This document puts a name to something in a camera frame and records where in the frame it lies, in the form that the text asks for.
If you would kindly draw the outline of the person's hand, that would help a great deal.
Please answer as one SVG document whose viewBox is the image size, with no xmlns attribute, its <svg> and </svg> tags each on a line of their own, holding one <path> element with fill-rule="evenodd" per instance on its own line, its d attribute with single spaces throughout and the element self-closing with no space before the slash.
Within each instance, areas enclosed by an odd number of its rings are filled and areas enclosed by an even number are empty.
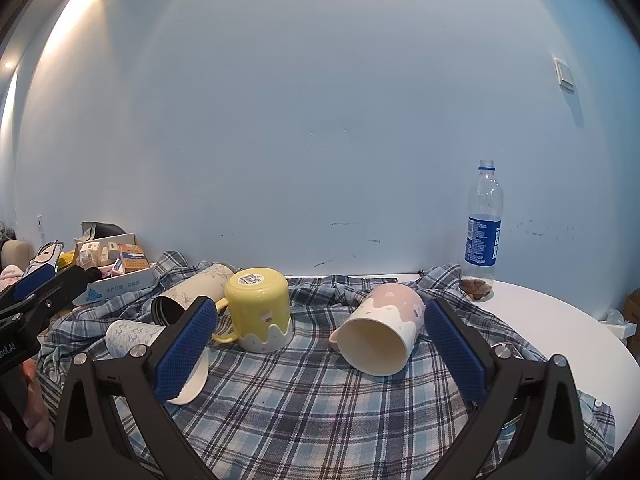
<svg viewBox="0 0 640 480">
<path fill-rule="evenodd" d="M 27 385 L 27 400 L 22 415 L 27 428 L 26 442 L 40 452 L 48 452 L 53 445 L 54 429 L 47 405 L 43 401 L 36 362 L 28 359 L 22 363 L 21 368 Z"/>
</svg>

